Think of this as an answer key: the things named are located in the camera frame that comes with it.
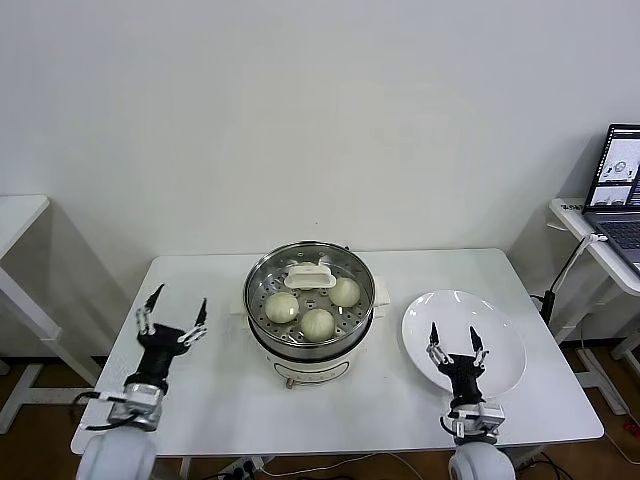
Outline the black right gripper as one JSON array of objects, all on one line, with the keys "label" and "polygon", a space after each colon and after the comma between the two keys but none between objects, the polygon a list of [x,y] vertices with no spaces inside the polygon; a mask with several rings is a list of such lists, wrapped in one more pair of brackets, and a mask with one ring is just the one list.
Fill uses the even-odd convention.
[{"label": "black right gripper", "polygon": [[483,341],[476,329],[470,327],[469,331],[474,357],[459,354],[449,356],[440,345],[436,324],[431,324],[426,352],[437,370],[450,380],[453,395],[450,402],[451,408],[484,402],[477,379],[485,372],[485,359],[489,351],[484,348]]}]

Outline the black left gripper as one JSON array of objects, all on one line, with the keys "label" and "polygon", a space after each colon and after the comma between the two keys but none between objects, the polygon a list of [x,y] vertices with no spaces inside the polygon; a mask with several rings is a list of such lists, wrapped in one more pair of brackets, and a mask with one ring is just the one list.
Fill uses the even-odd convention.
[{"label": "black left gripper", "polygon": [[164,288],[158,288],[136,310],[135,318],[138,328],[137,340],[143,348],[143,354],[134,373],[129,375],[124,385],[143,384],[157,388],[167,388],[167,378],[173,359],[188,351],[191,346],[207,333],[207,299],[200,306],[194,327],[184,330],[153,323],[152,313]]}]

